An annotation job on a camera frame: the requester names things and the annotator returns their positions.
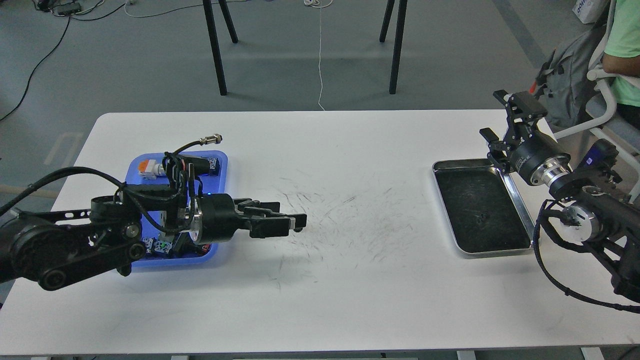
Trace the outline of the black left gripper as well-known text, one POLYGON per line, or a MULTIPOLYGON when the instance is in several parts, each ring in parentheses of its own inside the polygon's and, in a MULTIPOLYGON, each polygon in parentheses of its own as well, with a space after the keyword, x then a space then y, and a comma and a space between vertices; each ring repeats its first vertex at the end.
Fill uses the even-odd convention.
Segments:
POLYGON ((252 239, 267 239, 287 237, 307 226, 307 214, 279 214, 279 202, 231 198, 226 193, 197 197, 195 210, 192 241, 196 245, 228 242, 237 230, 249 230, 252 239))

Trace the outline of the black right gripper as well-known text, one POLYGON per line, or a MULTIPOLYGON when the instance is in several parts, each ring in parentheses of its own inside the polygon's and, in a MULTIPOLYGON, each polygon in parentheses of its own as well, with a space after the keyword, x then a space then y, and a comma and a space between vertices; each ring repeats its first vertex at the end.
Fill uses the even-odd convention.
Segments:
POLYGON ((572 172, 566 153, 549 135, 537 132, 538 121, 547 109, 530 92, 493 92, 506 110, 507 130, 499 139, 489 127, 479 130, 487 142, 487 159, 502 173, 517 172, 530 186, 551 186, 558 178, 572 172))

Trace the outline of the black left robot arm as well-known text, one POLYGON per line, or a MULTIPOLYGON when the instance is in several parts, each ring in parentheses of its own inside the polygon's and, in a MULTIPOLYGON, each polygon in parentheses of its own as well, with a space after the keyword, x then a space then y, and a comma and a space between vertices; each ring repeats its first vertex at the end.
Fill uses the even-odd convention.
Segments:
POLYGON ((25 278, 55 291, 112 270, 126 277, 133 263, 147 256, 206 257, 237 230, 247 230, 252 239, 302 231, 307 215, 283 213, 279 202, 205 192, 202 178, 222 178, 221 163, 186 150, 221 141, 215 133, 164 152, 159 160, 140 162, 145 183, 71 166, 30 184, 1 207, 2 214, 13 214, 1 226, 1 282, 25 278), (114 194, 92 198, 87 209, 32 212, 16 207, 42 187, 78 174, 107 180, 116 187, 114 194))

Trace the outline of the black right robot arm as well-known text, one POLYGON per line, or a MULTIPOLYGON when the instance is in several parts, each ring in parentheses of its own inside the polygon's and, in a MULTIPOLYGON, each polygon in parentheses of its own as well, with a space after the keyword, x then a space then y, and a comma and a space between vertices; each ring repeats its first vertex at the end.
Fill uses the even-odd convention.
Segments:
POLYGON ((607 182, 619 183, 612 169, 617 149, 607 142, 603 157, 592 158, 573 170, 570 155, 538 122, 546 108, 528 91, 493 92, 506 111, 507 130, 498 137, 490 128, 480 129, 487 143, 487 159, 503 174, 517 173, 529 186, 547 187, 545 200, 535 219, 532 246, 542 273, 565 296, 620 312, 639 312, 639 209, 613 196, 607 182), (634 305, 595 300, 555 279, 540 252, 540 233, 579 254, 593 255, 610 273, 613 292, 634 305))

